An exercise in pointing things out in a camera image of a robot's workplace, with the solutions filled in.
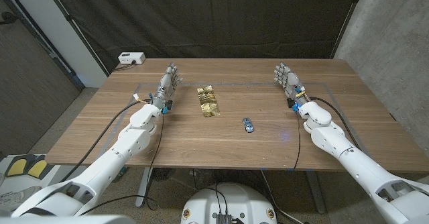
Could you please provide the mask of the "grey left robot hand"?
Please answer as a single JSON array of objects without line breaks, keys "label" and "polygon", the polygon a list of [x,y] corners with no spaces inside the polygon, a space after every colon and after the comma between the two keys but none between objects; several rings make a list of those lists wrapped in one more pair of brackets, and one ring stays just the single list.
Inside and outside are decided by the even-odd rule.
[{"label": "grey left robot hand", "polygon": [[173,99],[177,86],[182,82],[178,67],[171,62],[161,77],[157,91],[153,96],[152,105],[162,110],[165,104]]}]

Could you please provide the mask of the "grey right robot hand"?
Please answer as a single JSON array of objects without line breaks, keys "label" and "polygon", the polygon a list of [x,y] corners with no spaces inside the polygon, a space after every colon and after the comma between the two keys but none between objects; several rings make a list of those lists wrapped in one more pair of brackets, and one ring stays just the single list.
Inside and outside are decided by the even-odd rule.
[{"label": "grey right robot hand", "polygon": [[274,80],[280,84],[287,98],[288,107],[294,112],[299,112],[302,105],[309,102],[306,89],[300,79],[290,67],[283,62],[277,65],[274,70]]}]

